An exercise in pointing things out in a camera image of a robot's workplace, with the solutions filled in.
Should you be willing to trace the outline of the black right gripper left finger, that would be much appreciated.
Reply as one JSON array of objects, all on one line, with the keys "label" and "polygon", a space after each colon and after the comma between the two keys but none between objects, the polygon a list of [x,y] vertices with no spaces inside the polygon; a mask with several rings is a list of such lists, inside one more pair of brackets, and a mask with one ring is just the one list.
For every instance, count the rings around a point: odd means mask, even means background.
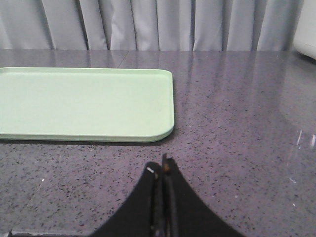
[{"label": "black right gripper left finger", "polygon": [[156,176],[160,172],[159,164],[146,163],[129,197],[92,235],[94,237],[151,237]]}]

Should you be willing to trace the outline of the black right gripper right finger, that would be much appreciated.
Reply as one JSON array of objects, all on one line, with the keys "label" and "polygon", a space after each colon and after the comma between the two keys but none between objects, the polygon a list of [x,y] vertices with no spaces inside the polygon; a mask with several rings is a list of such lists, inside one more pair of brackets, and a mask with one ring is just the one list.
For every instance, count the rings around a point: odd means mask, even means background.
[{"label": "black right gripper right finger", "polygon": [[217,216],[199,198],[176,161],[162,156],[162,187],[166,233],[170,237],[239,237],[241,234]]}]

